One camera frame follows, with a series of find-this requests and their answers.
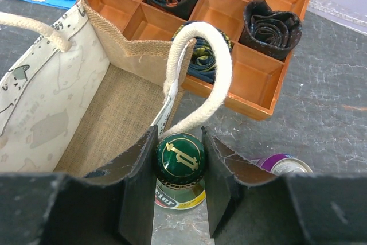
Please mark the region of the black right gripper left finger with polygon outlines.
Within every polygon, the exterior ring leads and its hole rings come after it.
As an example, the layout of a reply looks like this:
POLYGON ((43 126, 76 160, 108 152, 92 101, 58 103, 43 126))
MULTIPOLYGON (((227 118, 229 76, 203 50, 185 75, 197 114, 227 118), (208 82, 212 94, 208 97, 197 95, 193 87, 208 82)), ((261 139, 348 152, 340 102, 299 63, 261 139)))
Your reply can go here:
POLYGON ((151 126, 119 156, 83 178, 1 174, 2 244, 150 244, 156 178, 151 126))

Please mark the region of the brown canvas bag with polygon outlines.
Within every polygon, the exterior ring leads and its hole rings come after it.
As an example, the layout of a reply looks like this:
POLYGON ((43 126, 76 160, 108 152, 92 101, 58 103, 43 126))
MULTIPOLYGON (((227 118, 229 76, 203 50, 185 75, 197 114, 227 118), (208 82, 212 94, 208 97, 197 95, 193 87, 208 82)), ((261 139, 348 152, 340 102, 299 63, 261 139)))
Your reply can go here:
POLYGON ((164 138, 204 123, 232 81, 227 43, 206 22, 184 26, 173 41, 129 41, 78 0, 53 25, 10 13, 1 24, 39 34, 1 79, 2 172, 83 176, 152 125, 164 138), (171 126, 197 37, 213 50, 216 81, 204 103, 171 126))

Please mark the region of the purple soda can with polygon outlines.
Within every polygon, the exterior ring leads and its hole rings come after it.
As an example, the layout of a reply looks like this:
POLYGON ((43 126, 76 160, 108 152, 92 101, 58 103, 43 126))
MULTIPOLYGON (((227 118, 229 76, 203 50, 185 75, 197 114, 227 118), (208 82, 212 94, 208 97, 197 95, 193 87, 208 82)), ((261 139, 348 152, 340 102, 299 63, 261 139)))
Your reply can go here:
POLYGON ((289 154, 274 154, 250 160, 251 163, 275 175, 286 173, 312 173, 312 169, 302 160, 289 154))

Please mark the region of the green glass bottle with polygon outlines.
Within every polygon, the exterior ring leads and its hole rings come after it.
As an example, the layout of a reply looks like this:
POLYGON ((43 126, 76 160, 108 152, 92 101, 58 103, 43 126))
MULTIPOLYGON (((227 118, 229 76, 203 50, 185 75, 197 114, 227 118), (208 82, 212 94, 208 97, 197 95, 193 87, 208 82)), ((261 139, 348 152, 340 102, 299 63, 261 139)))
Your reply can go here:
POLYGON ((206 165, 207 154, 195 136, 176 133, 162 139, 153 157, 155 204, 173 211, 200 205, 206 199, 206 165))

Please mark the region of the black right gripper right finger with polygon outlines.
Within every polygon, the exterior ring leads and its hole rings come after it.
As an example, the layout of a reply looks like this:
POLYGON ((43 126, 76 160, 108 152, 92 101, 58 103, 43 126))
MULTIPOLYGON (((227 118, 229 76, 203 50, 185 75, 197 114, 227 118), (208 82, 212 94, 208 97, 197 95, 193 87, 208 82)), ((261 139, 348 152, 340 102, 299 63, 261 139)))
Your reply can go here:
POLYGON ((365 244, 366 174, 261 169, 202 128, 216 244, 365 244))

